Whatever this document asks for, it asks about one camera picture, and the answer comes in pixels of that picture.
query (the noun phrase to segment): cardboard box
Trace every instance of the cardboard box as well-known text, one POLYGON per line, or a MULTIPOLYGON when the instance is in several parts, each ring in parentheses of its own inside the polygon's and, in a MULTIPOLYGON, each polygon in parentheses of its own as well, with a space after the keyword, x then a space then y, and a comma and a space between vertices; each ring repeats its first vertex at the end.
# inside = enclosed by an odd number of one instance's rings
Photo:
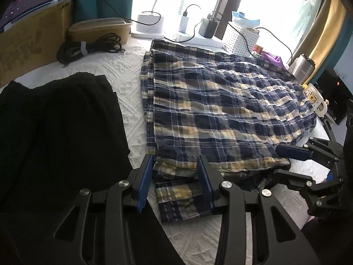
POLYGON ((23 18, 0 34, 0 87, 56 61, 72 24, 72 2, 52 5, 23 18))

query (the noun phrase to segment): plaid fabric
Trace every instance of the plaid fabric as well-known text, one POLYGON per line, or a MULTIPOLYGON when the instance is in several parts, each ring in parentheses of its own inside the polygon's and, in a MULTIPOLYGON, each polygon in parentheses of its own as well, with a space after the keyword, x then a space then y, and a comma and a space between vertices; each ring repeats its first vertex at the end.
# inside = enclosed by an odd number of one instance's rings
POLYGON ((259 190, 271 170, 289 166, 276 145, 295 144, 316 124, 295 78, 262 59, 155 40, 141 91, 162 221, 209 214, 199 154, 243 189, 259 190))

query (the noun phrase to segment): power strip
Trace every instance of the power strip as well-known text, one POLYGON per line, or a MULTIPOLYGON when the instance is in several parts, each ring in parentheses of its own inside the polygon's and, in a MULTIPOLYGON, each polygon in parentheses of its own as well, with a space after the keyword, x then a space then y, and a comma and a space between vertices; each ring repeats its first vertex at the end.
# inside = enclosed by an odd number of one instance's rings
POLYGON ((176 32, 173 36, 173 40, 176 42, 182 42, 183 44, 193 44, 200 46, 208 46, 208 47, 218 47, 223 48, 224 43, 217 37, 213 36, 212 38, 204 38, 200 34, 196 33, 195 37, 193 37, 190 41, 183 42, 192 37, 192 35, 176 32))

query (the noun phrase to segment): thermos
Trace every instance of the thermos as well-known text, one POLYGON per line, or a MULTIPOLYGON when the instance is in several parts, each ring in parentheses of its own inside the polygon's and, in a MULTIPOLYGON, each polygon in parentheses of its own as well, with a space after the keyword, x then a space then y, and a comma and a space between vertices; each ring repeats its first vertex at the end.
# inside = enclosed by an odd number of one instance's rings
POLYGON ((288 69, 296 77, 299 84, 304 84, 314 70, 314 61, 304 54, 297 57, 288 69))

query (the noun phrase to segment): purple cloth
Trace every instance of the purple cloth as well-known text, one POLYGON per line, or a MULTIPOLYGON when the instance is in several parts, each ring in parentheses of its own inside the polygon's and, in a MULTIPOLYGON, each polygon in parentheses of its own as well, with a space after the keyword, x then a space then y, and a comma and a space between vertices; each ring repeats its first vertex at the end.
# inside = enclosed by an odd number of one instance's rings
POLYGON ((280 56, 275 56, 269 52, 266 51, 262 51, 261 52, 262 58, 268 62, 270 62, 271 64, 275 64, 276 66, 279 66, 283 69, 286 70, 285 66, 283 65, 282 59, 280 56))

